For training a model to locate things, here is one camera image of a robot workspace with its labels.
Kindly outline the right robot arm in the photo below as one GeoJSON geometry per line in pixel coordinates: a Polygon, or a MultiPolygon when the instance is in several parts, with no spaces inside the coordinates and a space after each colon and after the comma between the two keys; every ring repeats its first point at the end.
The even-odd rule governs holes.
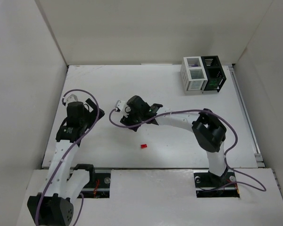
{"type": "Polygon", "coordinates": [[[144,121],[147,124],[173,126],[192,132],[199,146],[207,153],[209,173],[221,178],[227,172],[224,161],[226,128],[217,117],[210,114],[209,109],[203,109],[197,115],[175,113],[162,104],[149,105],[137,95],[128,101],[117,101],[115,107],[123,115],[120,123],[135,132],[144,121]]]}

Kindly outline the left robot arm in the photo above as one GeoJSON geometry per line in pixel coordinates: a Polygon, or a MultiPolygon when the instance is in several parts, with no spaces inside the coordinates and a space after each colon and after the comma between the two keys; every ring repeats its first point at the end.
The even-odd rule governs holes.
{"type": "Polygon", "coordinates": [[[44,184],[35,196],[30,196],[27,207],[37,226],[68,226],[74,215],[73,202],[81,190],[94,180],[92,164],[78,164],[71,170],[81,140],[95,123],[104,116],[97,102],[79,101],[71,95],[62,101],[67,116],[57,134],[53,158],[44,184]]]}

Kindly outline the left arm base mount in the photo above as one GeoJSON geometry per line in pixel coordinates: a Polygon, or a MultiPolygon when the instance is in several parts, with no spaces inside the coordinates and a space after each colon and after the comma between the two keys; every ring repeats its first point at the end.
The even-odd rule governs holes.
{"type": "Polygon", "coordinates": [[[77,164],[70,171],[68,180],[71,178],[75,170],[85,170],[90,174],[89,182],[83,187],[81,191],[85,198],[109,198],[111,170],[96,169],[92,164],[77,164]]]}

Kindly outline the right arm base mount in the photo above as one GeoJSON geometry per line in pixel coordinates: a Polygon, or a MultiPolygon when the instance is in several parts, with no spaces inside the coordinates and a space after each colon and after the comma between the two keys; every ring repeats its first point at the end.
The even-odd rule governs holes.
{"type": "Polygon", "coordinates": [[[195,172],[194,182],[197,198],[239,198],[239,190],[235,182],[235,173],[228,171],[218,177],[208,171],[195,172]]]}

